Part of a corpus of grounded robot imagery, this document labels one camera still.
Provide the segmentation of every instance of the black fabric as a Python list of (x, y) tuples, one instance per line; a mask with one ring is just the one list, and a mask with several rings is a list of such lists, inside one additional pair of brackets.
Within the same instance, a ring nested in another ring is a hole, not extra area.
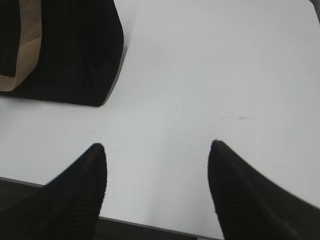
[(124, 35), (113, 0), (42, 0), (36, 69), (1, 95), (100, 106), (118, 72)]
[[(0, 179), (0, 212), (28, 198), (42, 186)], [(128, 223), (98, 219), (92, 240), (197, 240), (196, 237)]]
[(106, 184), (104, 148), (94, 144), (52, 182), (0, 213), (0, 239), (91, 239)]
[(311, 0), (320, 23), (320, 0)]
[(268, 180), (222, 141), (212, 143), (208, 181), (225, 240), (320, 239), (320, 210)]
[(0, 0), (0, 75), (16, 76), (20, 32), (19, 0)]

